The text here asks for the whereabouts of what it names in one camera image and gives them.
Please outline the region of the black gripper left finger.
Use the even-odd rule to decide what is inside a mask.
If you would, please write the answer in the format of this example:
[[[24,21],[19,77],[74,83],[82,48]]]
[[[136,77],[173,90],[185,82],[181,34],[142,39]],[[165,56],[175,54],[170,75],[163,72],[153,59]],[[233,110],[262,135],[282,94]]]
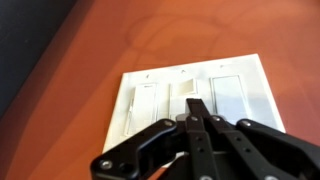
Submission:
[[[95,158],[92,180],[142,180],[175,158],[177,123],[162,119]]]

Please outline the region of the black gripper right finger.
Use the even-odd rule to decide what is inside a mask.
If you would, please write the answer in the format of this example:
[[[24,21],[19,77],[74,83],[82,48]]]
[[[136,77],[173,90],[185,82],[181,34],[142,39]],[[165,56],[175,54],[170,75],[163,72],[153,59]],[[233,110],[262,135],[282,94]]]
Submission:
[[[283,180],[239,130],[224,118],[211,116],[201,99],[187,99],[186,119],[193,175],[213,180]]]

